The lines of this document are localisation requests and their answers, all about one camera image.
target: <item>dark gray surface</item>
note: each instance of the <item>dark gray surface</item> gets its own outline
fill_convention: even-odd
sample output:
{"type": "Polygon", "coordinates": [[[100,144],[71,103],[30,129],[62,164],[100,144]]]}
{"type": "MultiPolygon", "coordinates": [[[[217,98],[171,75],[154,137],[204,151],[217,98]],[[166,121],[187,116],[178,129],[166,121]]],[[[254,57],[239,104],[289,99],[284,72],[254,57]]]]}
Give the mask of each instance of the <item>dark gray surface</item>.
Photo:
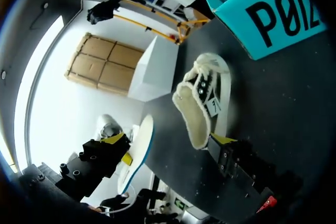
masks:
{"type": "MultiPolygon", "coordinates": [[[[231,99],[237,105],[228,137],[251,141],[277,173],[303,179],[301,195],[318,182],[331,155],[336,131],[336,61],[325,32],[269,57],[253,61],[219,21],[213,20],[180,46],[173,91],[203,52],[221,55],[232,73],[231,99]]],[[[223,186],[216,163],[196,151],[172,94],[147,102],[144,115],[154,118],[155,137],[148,167],[196,207],[229,223],[255,212],[232,182],[223,186]]]]}

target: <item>yellow bar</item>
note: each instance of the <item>yellow bar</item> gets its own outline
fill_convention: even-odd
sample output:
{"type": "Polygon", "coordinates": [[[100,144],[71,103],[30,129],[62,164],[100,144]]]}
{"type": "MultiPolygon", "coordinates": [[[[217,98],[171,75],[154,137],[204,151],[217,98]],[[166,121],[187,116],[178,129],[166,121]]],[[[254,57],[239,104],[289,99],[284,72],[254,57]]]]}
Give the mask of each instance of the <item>yellow bar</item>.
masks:
{"type": "MultiPolygon", "coordinates": [[[[115,15],[115,17],[120,18],[120,19],[123,19],[123,20],[126,20],[126,21],[128,21],[128,22],[131,22],[131,23],[136,24],[136,25],[138,25],[138,26],[141,26],[141,27],[143,27],[143,28],[147,28],[147,27],[148,27],[148,26],[145,26],[145,25],[142,24],[142,23],[136,22],[136,21],[131,20],[131,19],[129,19],[129,18],[125,18],[125,17],[119,16],[119,15],[115,15]]],[[[174,42],[174,43],[175,43],[175,40],[172,39],[171,37],[167,36],[166,34],[163,34],[163,33],[159,32],[158,30],[155,30],[155,29],[153,29],[153,28],[151,28],[151,31],[154,32],[154,33],[156,33],[156,34],[159,34],[159,35],[161,35],[162,37],[164,37],[164,38],[170,40],[171,42],[174,42]]]]}
{"type": "Polygon", "coordinates": [[[131,155],[126,152],[126,154],[122,157],[121,159],[125,164],[127,164],[128,166],[130,166],[133,162],[133,159],[131,157],[131,155]]]}

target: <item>white sneaker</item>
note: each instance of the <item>white sneaker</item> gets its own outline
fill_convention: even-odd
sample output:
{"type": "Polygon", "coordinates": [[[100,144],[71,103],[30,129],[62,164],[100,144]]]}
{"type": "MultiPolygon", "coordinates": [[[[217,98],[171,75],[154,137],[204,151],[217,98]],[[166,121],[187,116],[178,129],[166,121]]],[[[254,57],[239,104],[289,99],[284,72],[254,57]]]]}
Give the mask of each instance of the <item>white sneaker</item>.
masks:
{"type": "Polygon", "coordinates": [[[230,92],[229,68],[222,57],[212,53],[201,54],[177,85],[173,102],[195,149],[207,146],[210,132],[226,136],[230,92]]]}

